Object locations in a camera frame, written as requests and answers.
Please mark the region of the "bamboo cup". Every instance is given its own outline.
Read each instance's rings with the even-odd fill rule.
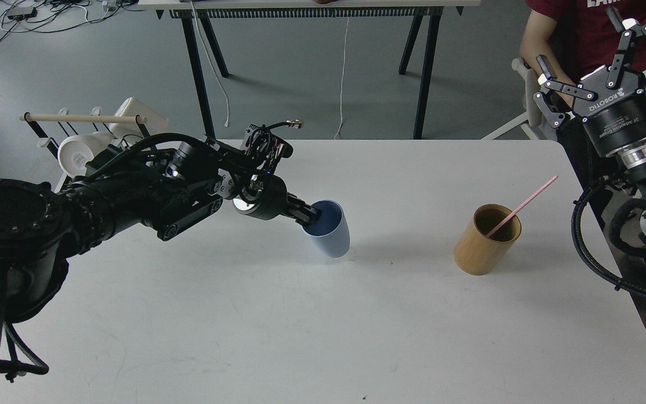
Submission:
[[[475,276],[492,271],[523,231],[520,218],[516,215],[490,238],[485,236],[510,213],[512,210],[497,204],[482,205],[475,210],[455,246],[455,262],[460,269]]]

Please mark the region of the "pink straw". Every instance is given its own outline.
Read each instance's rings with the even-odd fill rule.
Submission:
[[[523,207],[525,207],[525,205],[530,204],[530,201],[531,201],[531,200],[535,199],[535,197],[536,197],[537,195],[540,195],[540,192],[545,191],[545,189],[546,189],[547,187],[549,187],[549,186],[550,186],[550,184],[552,184],[556,179],[557,179],[557,176],[554,176],[554,177],[552,177],[548,182],[545,182],[545,185],[544,185],[544,186],[541,186],[541,187],[540,187],[540,189],[538,189],[538,191],[535,191],[535,194],[531,194],[531,195],[530,195],[530,197],[529,197],[528,199],[526,199],[526,200],[525,200],[525,202],[523,202],[520,206],[518,206],[517,208],[515,208],[515,210],[513,210],[512,212],[510,212],[510,214],[509,214],[509,215],[507,215],[507,217],[506,217],[506,218],[504,218],[504,219],[502,220],[502,222],[498,223],[498,224],[497,224],[497,226],[495,226],[495,228],[493,228],[493,230],[490,230],[490,233],[487,233],[487,234],[485,235],[485,238],[490,238],[490,236],[492,236],[492,235],[493,235],[493,233],[495,233],[495,232],[497,232],[498,230],[500,230],[500,227],[503,227],[503,226],[505,225],[505,223],[509,222],[509,220],[510,220],[511,218],[513,218],[513,216],[514,216],[514,215],[518,214],[518,212],[519,212]]]

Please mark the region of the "black table leg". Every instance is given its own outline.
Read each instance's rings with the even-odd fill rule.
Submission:
[[[433,75],[433,60],[435,59],[435,45],[438,41],[438,28],[440,28],[440,16],[430,16],[428,28],[428,41],[425,43],[425,57],[423,59],[423,76],[420,81],[420,95],[418,96],[418,112],[415,117],[415,129],[413,139],[423,138],[423,123],[425,112],[428,107],[428,92],[430,91],[430,77]]]
[[[408,41],[405,43],[405,49],[403,49],[403,59],[400,60],[400,67],[398,67],[398,74],[402,74],[403,76],[408,69],[410,54],[413,53],[413,46],[415,46],[415,40],[418,38],[418,31],[420,31],[422,21],[423,16],[413,16],[413,23],[410,26],[410,33],[408,33]]]
[[[226,68],[226,63],[223,61],[221,48],[218,47],[218,39],[216,39],[216,34],[213,33],[211,20],[208,18],[208,16],[203,16],[202,18],[199,18],[199,20],[201,20],[203,31],[206,34],[206,39],[208,39],[208,44],[211,45],[213,59],[216,59],[216,65],[218,66],[218,71],[221,72],[221,77],[228,77],[228,69]]]
[[[198,54],[198,46],[196,46],[196,34],[191,18],[181,18],[181,25],[184,28],[184,37],[186,38],[186,48],[189,53],[189,60],[191,61],[191,72],[193,72],[193,82],[196,87],[196,95],[198,97],[198,105],[201,109],[201,117],[203,118],[203,128],[206,136],[215,139],[213,133],[213,120],[211,120],[211,108],[208,105],[208,94],[206,94],[206,84],[203,80],[203,70],[201,69],[201,58]]]

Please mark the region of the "table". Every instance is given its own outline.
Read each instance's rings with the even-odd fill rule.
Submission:
[[[129,228],[70,259],[18,327],[51,372],[0,375],[0,402],[646,403],[646,332],[575,253],[581,189],[557,143],[290,143],[277,174],[341,203],[349,253],[327,258],[289,218],[230,202],[168,242]],[[514,207],[553,175],[492,273],[457,268],[479,205]],[[583,230],[614,268],[587,212]]]
[[[313,0],[205,0],[195,2],[197,17],[201,21],[218,70],[222,77],[228,77],[228,68],[223,61],[220,47],[210,18],[295,18],[295,17],[347,17],[347,16],[413,16],[408,39],[403,49],[398,73],[404,75],[408,69],[423,16],[430,16],[426,39],[421,86],[418,95],[413,138],[421,139],[425,113],[428,105],[430,79],[433,72],[435,48],[440,26],[440,16],[445,6],[456,6],[461,15],[464,6],[477,6],[480,0],[338,0],[328,4],[318,4]],[[139,0],[141,10],[156,10],[159,18],[164,10],[169,10],[172,18],[181,19],[184,38],[194,77],[204,130],[207,136],[215,138],[203,70],[198,53],[197,39],[192,23],[193,12],[190,2],[179,0]]]

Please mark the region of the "light blue cup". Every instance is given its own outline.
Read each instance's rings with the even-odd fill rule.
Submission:
[[[350,248],[350,233],[343,208],[334,200],[319,200],[312,206],[321,210],[321,217],[313,225],[303,227],[303,231],[323,254],[331,258],[345,255]]]

